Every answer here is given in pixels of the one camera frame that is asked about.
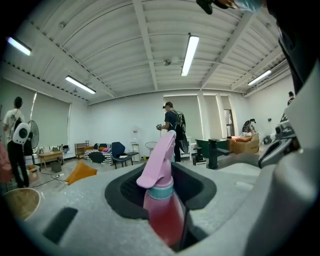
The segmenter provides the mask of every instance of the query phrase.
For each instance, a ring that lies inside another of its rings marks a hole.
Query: pink spray bottle
[[[181,239],[184,227],[183,210],[171,176],[175,137],[175,132],[168,132],[161,138],[136,180],[138,186],[147,189],[143,208],[148,211],[149,223],[168,246]]]

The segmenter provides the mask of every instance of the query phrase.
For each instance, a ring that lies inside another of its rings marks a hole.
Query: white ceiling
[[[188,33],[200,40],[189,74],[182,77]],[[32,55],[9,45],[5,67],[89,103],[165,90],[247,93],[253,76],[285,58],[275,20],[266,11],[214,8],[207,15],[196,0],[43,1],[15,37]],[[67,75],[97,93],[80,88],[74,93]]]

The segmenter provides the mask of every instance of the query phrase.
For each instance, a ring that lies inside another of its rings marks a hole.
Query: bottle holder
[[[110,207],[121,217],[148,220],[148,211],[143,208],[146,189],[137,185],[145,164],[114,179],[105,188],[104,196]],[[178,248],[181,251],[206,238],[202,229],[193,225],[190,210],[204,208],[217,192],[216,184],[202,175],[173,162],[171,175],[174,191],[185,207],[183,234]]]

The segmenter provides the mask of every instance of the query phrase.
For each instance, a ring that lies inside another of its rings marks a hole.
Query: trash can
[[[53,171],[54,173],[60,173],[62,171],[61,163],[58,161],[50,163],[50,166],[51,166],[51,171]]]

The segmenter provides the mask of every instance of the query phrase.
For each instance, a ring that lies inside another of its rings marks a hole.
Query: white t-shirt
[[[15,124],[16,120],[18,118],[21,118],[21,122],[25,122],[25,117],[21,113],[20,109],[14,108],[12,110],[9,110],[4,117],[3,123],[5,125],[8,125],[8,129],[5,132],[5,137],[6,137],[6,143],[8,144],[10,141],[12,141],[12,136],[10,134],[11,128]]]

